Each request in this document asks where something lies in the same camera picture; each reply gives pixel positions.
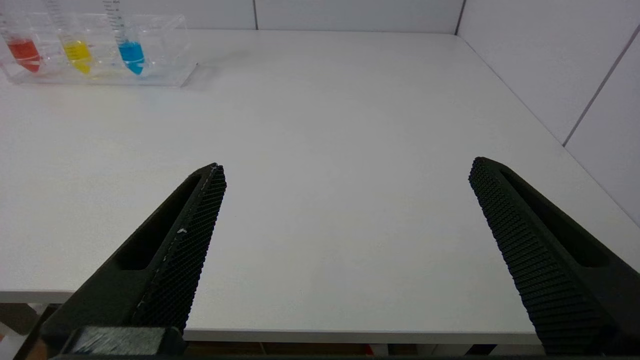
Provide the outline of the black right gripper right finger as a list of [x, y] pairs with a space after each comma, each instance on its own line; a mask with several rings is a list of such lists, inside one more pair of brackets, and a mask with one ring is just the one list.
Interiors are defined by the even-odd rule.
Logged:
[[504, 164], [468, 181], [545, 353], [637, 357], [639, 273]]

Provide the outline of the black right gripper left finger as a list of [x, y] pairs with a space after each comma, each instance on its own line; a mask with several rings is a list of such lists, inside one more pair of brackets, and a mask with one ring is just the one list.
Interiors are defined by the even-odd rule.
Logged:
[[190, 174], [41, 327], [62, 346], [84, 327], [183, 332], [227, 182], [215, 162]]

